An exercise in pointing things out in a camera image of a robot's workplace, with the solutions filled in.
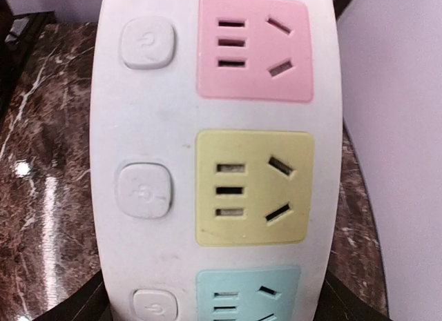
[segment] white wall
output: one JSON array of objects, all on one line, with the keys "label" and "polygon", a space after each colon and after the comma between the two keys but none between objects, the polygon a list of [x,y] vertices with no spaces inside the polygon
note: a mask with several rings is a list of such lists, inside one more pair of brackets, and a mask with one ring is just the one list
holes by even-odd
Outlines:
[{"label": "white wall", "polygon": [[60,21],[98,21],[102,0],[8,0],[15,14],[55,10]]},{"label": "white wall", "polygon": [[355,0],[338,29],[392,318],[441,320],[442,0]]}]

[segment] light blue outlet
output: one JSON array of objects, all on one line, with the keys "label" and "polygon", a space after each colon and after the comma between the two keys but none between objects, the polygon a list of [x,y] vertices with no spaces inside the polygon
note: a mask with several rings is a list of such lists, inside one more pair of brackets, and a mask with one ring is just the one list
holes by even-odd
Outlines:
[{"label": "light blue outlet", "polygon": [[198,321],[291,321],[299,267],[202,271]]}]

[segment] pink outlet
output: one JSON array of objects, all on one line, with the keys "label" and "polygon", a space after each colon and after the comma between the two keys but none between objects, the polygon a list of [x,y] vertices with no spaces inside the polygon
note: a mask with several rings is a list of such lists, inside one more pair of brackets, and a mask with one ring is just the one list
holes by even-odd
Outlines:
[{"label": "pink outlet", "polygon": [[313,99],[309,13],[302,2],[200,0],[199,28],[201,97]]}]

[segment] power symbol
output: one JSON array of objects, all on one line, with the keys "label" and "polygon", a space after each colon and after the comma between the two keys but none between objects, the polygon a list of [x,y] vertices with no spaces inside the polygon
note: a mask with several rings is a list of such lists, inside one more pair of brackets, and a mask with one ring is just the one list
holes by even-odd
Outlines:
[{"label": "power symbol", "polygon": [[145,309],[151,312],[153,315],[164,315],[164,309],[159,304],[152,304],[149,307],[145,307]]},{"label": "power symbol", "polygon": [[149,185],[140,184],[132,190],[131,196],[137,197],[141,202],[148,204],[153,200],[153,191]]},{"label": "power symbol", "polygon": [[146,32],[143,37],[138,39],[138,41],[141,43],[142,48],[148,48],[155,45],[156,37],[155,33],[153,32]]}]

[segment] yellow outlet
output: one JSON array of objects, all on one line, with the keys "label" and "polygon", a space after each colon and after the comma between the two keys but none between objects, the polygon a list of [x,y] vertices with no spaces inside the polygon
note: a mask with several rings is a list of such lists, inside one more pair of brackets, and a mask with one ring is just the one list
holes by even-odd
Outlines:
[{"label": "yellow outlet", "polygon": [[299,243],[307,236],[309,133],[205,130],[197,138],[196,236],[202,246]]}]

